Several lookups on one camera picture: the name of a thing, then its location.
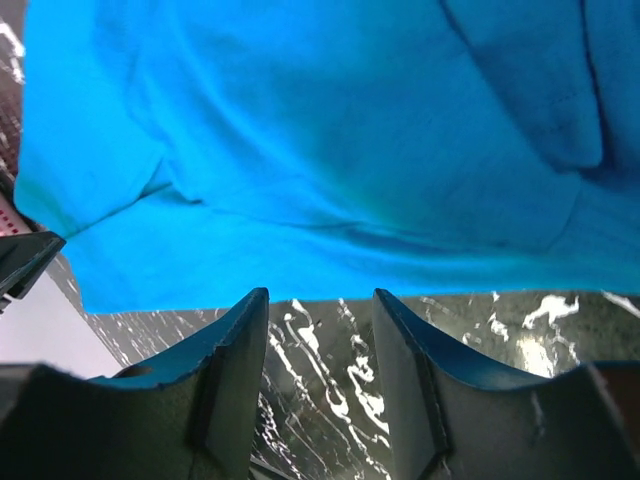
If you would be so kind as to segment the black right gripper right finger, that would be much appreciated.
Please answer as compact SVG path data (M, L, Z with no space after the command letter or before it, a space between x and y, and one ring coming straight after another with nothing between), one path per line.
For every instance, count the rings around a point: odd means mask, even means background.
M635 479L639 365L553 378L496 361L389 291L373 329L397 479Z

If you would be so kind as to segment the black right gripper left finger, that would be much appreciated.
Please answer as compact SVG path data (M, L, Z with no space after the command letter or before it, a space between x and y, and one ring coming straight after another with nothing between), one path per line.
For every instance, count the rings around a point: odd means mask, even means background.
M269 295L112 378L45 364L1 370L5 479L245 479Z

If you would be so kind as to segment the white plastic laundry basket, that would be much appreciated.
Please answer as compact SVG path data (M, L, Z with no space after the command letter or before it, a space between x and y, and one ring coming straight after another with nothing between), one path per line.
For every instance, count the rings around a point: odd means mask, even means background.
M13 204L0 194L0 235L14 236L31 233L32 230L25 223L20 214L15 210Z

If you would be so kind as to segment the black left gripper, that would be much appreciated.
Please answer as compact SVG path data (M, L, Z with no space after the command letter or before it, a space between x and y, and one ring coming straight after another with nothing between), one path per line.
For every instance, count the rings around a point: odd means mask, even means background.
M65 244L53 232L1 237L1 312L27 295Z

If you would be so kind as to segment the blue t-shirt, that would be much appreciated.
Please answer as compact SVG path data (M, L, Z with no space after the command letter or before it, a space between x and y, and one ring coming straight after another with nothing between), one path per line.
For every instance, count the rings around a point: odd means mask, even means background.
M635 1L32 1L15 202L91 313L639 290Z

